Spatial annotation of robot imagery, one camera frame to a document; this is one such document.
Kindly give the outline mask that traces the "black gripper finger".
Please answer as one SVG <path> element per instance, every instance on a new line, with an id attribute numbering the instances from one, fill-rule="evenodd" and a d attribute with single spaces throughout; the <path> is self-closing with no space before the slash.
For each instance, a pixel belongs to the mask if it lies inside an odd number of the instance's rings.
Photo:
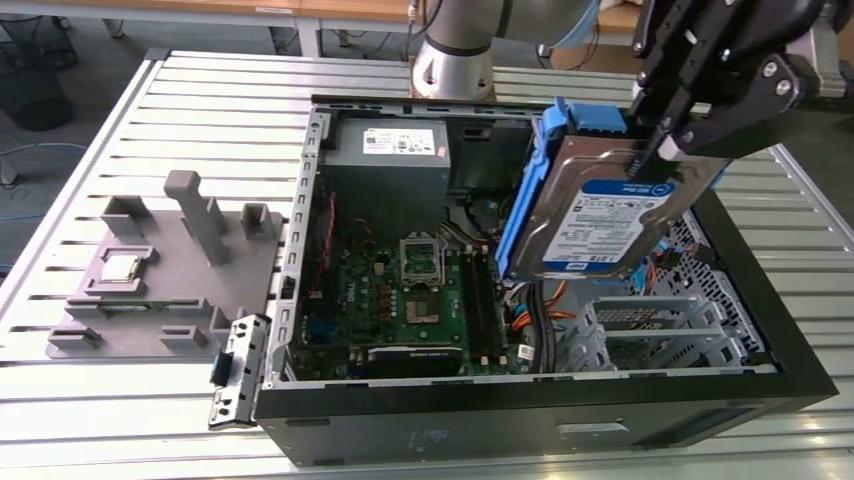
<path id="1" fill-rule="evenodd" d="M 806 58 L 772 54 L 736 92 L 714 91 L 704 117 L 671 112 L 656 138 L 656 156 L 736 158 L 819 125 L 819 77 Z"/>
<path id="2" fill-rule="evenodd" d="M 644 147 L 627 167 L 632 179 L 664 179 L 667 161 L 659 147 L 687 114 L 680 70 L 695 42 L 686 38 L 703 12 L 704 1 L 646 1 L 632 37 L 635 57 L 642 60 L 636 92 L 628 110 L 632 121 L 652 128 Z"/>

